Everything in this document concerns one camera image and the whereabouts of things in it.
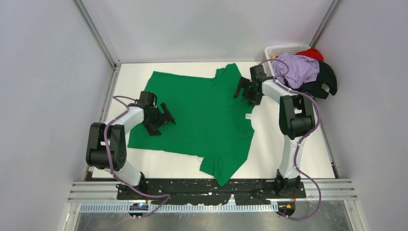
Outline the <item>green t shirt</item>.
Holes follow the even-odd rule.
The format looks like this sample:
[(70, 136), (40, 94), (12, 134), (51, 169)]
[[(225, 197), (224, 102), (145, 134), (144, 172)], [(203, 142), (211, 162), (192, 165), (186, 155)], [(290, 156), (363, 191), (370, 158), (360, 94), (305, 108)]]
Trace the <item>green t shirt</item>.
[(213, 78), (154, 71), (145, 90), (167, 105), (175, 123), (161, 127), (159, 136), (135, 126), (129, 148), (201, 157), (200, 170), (224, 186), (247, 160), (254, 135), (246, 118), (253, 106), (233, 96), (240, 78), (234, 63), (216, 70)]

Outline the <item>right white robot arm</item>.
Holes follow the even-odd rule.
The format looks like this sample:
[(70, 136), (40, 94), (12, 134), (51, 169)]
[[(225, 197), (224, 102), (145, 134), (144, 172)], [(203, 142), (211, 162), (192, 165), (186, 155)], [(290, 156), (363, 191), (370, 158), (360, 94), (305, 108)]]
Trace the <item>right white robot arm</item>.
[(284, 135), (282, 161), (277, 169), (273, 190), (280, 197), (290, 197), (300, 189), (300, 159), (306, 136), (315, 129), (311, 98), (299, 94), (268, 77), (262, 65), (250, 68), (250, 79), (240, 77), (234, 98), (244, 97), (250, 105), (259, 105), (264, 96), (279, 104), (279, 128)]

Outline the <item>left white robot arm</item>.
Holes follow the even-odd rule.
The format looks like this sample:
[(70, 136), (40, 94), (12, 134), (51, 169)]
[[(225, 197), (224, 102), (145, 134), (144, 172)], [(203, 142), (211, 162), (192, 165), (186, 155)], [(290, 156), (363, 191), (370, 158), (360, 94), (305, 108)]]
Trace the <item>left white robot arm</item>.
[(148, 135), (159, 136), (159, 129), (168, 123), (175, 124), (175, 119), (165, 103), (157, 104), (157, 96), (152, 92), (141, 92), (139, 98), (131, 98), (129, 104), (122, 101), (124, 98), (113, 97), (125, 106), (124, 112), (110, 121), (91, 124), (86, 163), (109, 172), (129, 188), (134, 198), (142, 199), (147, 195), (148, 187), (144, 174), (127, 160), (126, 135), (137, 125), (142, 125)]

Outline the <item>white plastic laundry basket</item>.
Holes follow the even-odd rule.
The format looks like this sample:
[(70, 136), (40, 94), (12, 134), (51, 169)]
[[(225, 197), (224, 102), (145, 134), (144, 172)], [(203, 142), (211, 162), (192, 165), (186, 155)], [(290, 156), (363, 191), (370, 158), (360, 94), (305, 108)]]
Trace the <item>white plastic laundry basket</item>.
[[(296, 53), (298, 53), (300, 51), (305, 51), (305, 50), (307, 50), (309, 48), (310, 47), (308, 45), (303, 45), (303, 44), (275, 45), (275, 46), (266, 47), (265, 48), (265, 55), (266, 55), (267, 58), (269, 58), (270, 53), (274, 53), (277, 57), (284, 54), (284, 53), (289, 53), (289, 54), (292, 54), (292, 55), (296, 55)], [(269, 68), (271, 70), (272, 75), (275, 77), (275, 74), (274, 74), (274, 72), (272, 70), (271, 63), (272, 62), (269, 61), (268, 66), (269, 66)]]

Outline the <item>lilac t shirt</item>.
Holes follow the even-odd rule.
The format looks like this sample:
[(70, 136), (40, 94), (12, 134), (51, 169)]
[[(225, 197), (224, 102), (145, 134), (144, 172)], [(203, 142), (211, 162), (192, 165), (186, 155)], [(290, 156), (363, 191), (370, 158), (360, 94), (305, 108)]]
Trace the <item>lilac t shirt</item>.
[(272, 61), (276, 79), (292, 89), (299, 89), (304, 83), (314, 82), (320, 72), (319, 62), (303, 55), (284, 53)]

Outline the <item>black t shirt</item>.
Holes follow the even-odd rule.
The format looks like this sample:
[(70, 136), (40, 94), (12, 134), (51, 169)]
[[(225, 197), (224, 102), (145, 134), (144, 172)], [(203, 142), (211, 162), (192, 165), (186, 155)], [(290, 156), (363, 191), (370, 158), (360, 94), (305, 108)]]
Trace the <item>black t shirt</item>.
[(319, 73), (315, 81), (304, 83), (300, 88), (294, 89), (298, 92), (307, 93), (314, 98), (327, 99), (329, 95), (334, 96), (338, 91), (337, 78), (333, 69), (325, 62), (318, 61)]

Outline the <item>red t shirt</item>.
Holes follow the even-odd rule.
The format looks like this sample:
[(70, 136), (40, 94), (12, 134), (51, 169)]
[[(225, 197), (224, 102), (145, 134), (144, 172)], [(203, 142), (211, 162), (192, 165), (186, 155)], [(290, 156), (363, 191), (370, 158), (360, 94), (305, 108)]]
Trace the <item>red t shirt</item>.
[(322, 54), (316, 48), (309, 48), (309, 49), (307, 49), (305, 51), (300, 51), (300, 52), (296, 53), (296, 55), (306, 56), (306, 57), (315, 59), (315, 60), (320, 61), (320, 62), (324, 61), (324, 58), (323, 58)]

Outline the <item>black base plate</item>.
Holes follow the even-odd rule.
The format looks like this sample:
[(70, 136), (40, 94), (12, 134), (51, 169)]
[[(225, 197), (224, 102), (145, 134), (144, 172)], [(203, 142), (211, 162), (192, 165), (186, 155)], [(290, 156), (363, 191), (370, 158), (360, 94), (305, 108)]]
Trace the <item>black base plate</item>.
[(220, 186), (215, 179), (146, 179), (136, 189), (117, 184), (118, 200), (150, 201), (161, 204), (170, 195), (168, 205), (225, 205), (234, 199), (239, 205), (266, 205), (270, 199), (304, 199), (303, 184), (296, 191), (277, 192), (272, 179), (232, 179)]

